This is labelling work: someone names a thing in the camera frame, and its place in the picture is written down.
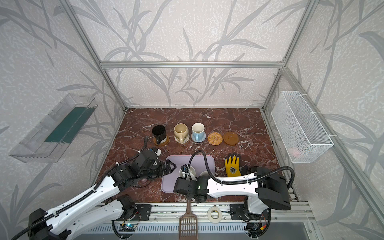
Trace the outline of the white mug cream handle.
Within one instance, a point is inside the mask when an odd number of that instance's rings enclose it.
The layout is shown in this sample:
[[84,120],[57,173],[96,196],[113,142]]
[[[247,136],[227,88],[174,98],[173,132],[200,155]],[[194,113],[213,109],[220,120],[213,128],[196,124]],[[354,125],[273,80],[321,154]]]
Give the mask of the white mug cream handle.
[[[181,167],[181,169],[179,170],[179,177],[181,177],[181,178],[185,177],[185,172],[183,172],[183,168],[186,168],[186,167],[187,167],[187,165]],[[193,166],[190,166],[190,176],[191,176],[193,181],[197,180],[196,171],[195,171],[195,168]]]

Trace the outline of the amber brown coaster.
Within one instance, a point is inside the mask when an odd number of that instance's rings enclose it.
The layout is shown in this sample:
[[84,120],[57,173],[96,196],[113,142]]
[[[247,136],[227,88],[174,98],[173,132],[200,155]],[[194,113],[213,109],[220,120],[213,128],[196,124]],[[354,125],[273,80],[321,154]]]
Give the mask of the amber brown coaster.
[[160,141],[160,143],[158,144],[158,141],[156,138],[153,139],[153,143],[156,145],[156,146],[166,146],[170,141],[170,137],[167,136],[164,140]]

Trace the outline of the black mug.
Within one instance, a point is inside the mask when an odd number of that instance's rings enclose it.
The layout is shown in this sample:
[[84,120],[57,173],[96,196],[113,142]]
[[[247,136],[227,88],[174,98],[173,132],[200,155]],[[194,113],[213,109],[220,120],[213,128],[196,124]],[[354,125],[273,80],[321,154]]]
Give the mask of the black mug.
[[160,143],[160,141],[164,140],[167,137],[166,128],[164,125],[154,126],[152,129],[152,134],[154,138],[157,139],[158,144]]

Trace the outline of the beige mug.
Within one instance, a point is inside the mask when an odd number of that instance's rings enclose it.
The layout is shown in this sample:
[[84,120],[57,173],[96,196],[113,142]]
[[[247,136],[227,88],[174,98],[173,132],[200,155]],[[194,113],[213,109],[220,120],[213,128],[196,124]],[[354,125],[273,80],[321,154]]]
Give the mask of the beige mug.
[[190,139],[189,129],[183,124],[179,123],[174,127],[174,138],[175,141],[179,144],[185,144]]

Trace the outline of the white mug blue handle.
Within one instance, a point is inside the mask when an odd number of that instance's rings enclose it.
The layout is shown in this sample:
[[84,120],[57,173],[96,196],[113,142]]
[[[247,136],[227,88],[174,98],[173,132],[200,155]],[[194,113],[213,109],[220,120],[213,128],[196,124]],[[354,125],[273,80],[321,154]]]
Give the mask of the white mug blue handle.
[[205,133],[205,126],[202,123],[193,124],[192,133],[195,133],[195,134]]

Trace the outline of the tan wicker coaster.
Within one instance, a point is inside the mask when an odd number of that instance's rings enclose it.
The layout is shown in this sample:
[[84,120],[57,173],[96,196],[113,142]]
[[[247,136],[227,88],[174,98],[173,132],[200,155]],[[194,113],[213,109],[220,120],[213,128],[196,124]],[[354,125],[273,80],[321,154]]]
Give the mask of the tan wicker coaster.
[[208,142],[213,146],[218,146],[223,142],[223,136],[217,132],[210,133],[207,139]]

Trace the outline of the dark brown coaster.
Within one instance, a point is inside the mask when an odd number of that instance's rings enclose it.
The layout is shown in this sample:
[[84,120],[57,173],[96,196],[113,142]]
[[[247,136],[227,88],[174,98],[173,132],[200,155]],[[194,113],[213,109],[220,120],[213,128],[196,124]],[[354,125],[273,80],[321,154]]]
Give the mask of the dark brown coaster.
[[234,146],[239,142],[239,136],[234,132],[225,133],[223,139],[224,142],[230,146]]

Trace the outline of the white mug lavender handle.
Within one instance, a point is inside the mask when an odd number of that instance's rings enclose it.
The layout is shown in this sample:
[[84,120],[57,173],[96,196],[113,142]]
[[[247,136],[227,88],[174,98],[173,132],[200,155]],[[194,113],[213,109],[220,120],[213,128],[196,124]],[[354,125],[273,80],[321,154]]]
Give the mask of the white mug lavender handle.
[[202,172],[202,173],[200,174],[200,177],[201,177],[201,176],[208,176],[208,177],[209,177],[210,175],[209,175],[209,173],[208,173],[207,171],[204,171],[204,172]]

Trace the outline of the grey round coaster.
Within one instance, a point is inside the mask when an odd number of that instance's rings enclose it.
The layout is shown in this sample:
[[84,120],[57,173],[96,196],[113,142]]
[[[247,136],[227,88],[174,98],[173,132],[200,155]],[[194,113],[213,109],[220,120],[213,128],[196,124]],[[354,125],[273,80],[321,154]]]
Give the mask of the grey round coaster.
[[201,143],[206,139],[206,133],[200,133],[200,134],[192,133],[191,137],[195,143]]

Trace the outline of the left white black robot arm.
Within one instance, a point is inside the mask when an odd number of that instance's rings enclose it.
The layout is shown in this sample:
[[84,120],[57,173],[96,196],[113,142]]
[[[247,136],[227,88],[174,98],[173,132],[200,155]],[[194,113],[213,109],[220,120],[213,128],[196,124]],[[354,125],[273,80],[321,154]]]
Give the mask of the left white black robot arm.
[[135,217],[137,206],[129,196],[121,196],[101,209],[95,207],[140,180],[152,181],[171,174],[177,166],[161,161],[161,150],[142,150],[131,163],[117,163],[93,187],[48,211],[38,209],[30,214],[29,225],[13,238],[28,234],[31,240],[71,240],[104,221],[128,220]]

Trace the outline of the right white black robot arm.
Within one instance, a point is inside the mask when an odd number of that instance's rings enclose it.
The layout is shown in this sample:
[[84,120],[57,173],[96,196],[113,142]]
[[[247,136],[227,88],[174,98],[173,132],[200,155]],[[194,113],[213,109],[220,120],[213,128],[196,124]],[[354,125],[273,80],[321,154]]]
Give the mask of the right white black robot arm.
[[291,210],[288,193],[295,179],[293,168],[284,166],[276,170],[257,167],[254,173],[240,177],[217,178],[211,172],[197,180],[177,178],[174,193],[194,198],[195,203],[206,202],[208,197],[245,196],[244,213],[261,215],[267,209]]

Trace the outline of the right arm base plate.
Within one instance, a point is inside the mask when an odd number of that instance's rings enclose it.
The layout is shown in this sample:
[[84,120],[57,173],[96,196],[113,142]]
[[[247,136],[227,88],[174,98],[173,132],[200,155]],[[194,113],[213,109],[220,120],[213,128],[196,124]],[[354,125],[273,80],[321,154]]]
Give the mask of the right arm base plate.
[[244,204],[230,204],[231,220],[241,220],[249,222],[250,219],[245,215]]

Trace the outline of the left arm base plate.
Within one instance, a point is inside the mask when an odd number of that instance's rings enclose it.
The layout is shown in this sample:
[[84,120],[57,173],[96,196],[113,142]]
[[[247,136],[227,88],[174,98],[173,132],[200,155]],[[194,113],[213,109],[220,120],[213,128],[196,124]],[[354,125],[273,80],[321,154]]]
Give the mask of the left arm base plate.
[[151,215],[151,204],[138,204],[130,221],[148,221]]

